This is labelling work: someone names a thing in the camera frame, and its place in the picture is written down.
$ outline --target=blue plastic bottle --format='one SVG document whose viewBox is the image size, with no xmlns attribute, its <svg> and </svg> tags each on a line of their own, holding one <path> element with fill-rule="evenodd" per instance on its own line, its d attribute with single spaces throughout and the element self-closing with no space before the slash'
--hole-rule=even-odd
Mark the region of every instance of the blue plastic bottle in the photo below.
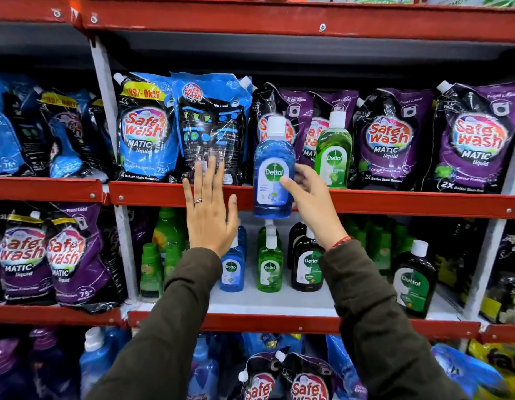
<svg viewBox="0 0 515 400">
<path fill-rule="evenodd" d="M 58 346 L 54 329 L 39 328 L 30 332 L 34 348 L 30 355 L 31 369 L 40 399 L 78 400 L 76 369 Z"/>
<path fill-rule="evenodd" d="M 208 357 L 208 343 L 199 337 L 191 364 L 191 379 L 187 388 L 187 400 L 216 400 L 219 382 L 219 364 Z"/>
<path fill-rule="evenodd" d="M 231 243 L 230 250 L 222 256 L 221 290 L 240 292 L 245 286 L 245 255 L 239 246 L 237 235 Z"/>
<path fill-rule="evenodd" d="M 0 340 L 0 400 L 39 400 L 32 374 L 15 356 L 18 339 Z"/>
<path fill-rule="evenodd" d="M 239 246 L 242 248 L 242 253 L 245 255 L 245 261 L 246 261 L 246 252 L 247 252 L 246 229 L 243 225 L 241 225 L 241 219 L 239 219 L 239 229 L 237 231 L 237 238 L 239 240 Z"/>
<path fill-rule="evenodd" d="M 132 332 L 116 326 L 106 327 L 104 329 L 104 339 L 110 348 L 111 363 L 114 363 L 121 349 L 132 339 Z"/>
<path fill-rule="evenodd" d="M 111 349 L 104 345 L 100 327 L 85 333 L 85 352 L 80 357 L 81 398 L 84 399 L 94 384 L 111 368 Z"/>
<path fill-rule="evenodd" d="M 267 138 L 254 155 L 254 215 L 265 219 L 288 218 L 293 210 L 293 196 L 280 184 L 285 175 L 294 179 L 295 155 L 285 136 L 285 118 L 271 116 Z"/>
</svg>

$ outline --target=sleeve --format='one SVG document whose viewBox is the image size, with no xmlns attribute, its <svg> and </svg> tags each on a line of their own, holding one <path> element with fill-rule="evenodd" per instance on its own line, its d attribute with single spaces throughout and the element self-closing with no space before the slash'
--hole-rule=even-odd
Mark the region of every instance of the sleeve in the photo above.
<svg viewBox="0 0 515 400">
<path fill-rule="evenodd" d="M 370 398 L 466 399 L 431 354 L 357 241 L 345 242 L 321 257 L 322 274 L 341 317 L 339 329 Z"/>
<path fill-rule="evenodd" d="M 141 330 L 86 400 L 185 399 L 209 293 L 221 274 L 221 261 L 213 251 L 184 252 Z"/>
</svg>

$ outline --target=purple bottle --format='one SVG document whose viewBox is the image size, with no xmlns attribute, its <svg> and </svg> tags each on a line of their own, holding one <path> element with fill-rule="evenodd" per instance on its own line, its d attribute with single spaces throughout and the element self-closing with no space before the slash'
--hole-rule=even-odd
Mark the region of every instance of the purple bottle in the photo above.
<svg viewBox="0 0 515 400">
<path fill-rule="evenodd" d="M 0 340 L 0 400 L 39 400 L 30 370 L 15 355 L 18 344 Z"/>
<path fill-rule="evenodd" d="M 77 373 L 59 348 L 54 329 L 33 329 L 30 337 L 34 339 L 30 365 L 39 398 L 79 400 Z"/>
</svg>

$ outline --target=hand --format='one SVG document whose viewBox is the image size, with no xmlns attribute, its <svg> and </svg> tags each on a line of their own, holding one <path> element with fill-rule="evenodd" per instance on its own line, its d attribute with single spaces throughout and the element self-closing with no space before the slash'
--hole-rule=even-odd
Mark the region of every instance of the hand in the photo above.
<svg viewBox="0 0 515 400">
<path fill-rule="evenodd" d="M 317 242 L 325 250 L 348 236 L 333 206 L 326 182 L 314 169 L 296 164 L 294 181 L 286 176 L 280 183 L 294 198 L 293 209 L 298 208 L 307 227 L 313 230 Z"/>
<path fill-rule="evenodd" d="M 206 174 L 202 179 L 202 163 L 194 166 L 194 197 L 187 178 L 183 179 L 183 192 L 186 195 L 187 228 L 190 248 L 209 248 L 221 258 L 234 241 L 239 221 L 237 217 L 237 197 L 230 196 L 226 222 L 226 207 L 222 194 L 224 162 L 219 164 L 215 176 L 215 157 L 210 157 Z"/>
</svg>

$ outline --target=blue dettol bottle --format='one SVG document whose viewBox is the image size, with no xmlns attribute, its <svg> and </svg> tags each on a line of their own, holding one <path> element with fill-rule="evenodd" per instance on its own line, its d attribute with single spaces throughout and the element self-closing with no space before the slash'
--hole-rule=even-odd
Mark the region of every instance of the blue dettol bottle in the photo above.
<svg viewBox="0 0 515 400">
<path fill-rule="evenodd" d="M 285 175 L 294 179 L 294 149 L 285 135 L 285 118 L 271 116 L 267 138 L 254 155 L 254 215 L 284 219 L 292 212 L 293 196 L 280 184 Z"/>
</svg>

